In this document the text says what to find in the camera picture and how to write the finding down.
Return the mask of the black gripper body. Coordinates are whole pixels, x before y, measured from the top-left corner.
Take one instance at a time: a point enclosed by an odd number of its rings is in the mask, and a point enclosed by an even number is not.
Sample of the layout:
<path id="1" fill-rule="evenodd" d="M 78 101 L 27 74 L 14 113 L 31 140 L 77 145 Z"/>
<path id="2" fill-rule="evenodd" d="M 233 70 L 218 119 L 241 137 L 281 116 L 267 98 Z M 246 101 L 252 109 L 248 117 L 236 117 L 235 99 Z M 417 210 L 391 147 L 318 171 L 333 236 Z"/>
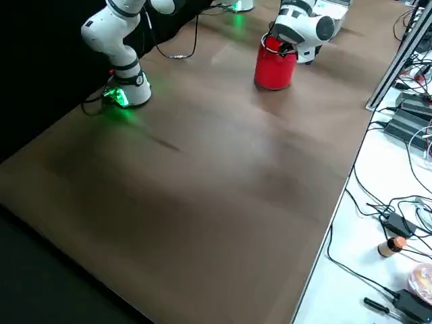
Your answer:
<path id="1" fill-rule="evenodd" d="M 279 45 L 277 48 L 278 55 L 290 55 L 297 54 L 296 45 L 288 43 L 284 40 L 279 39 Z"/>

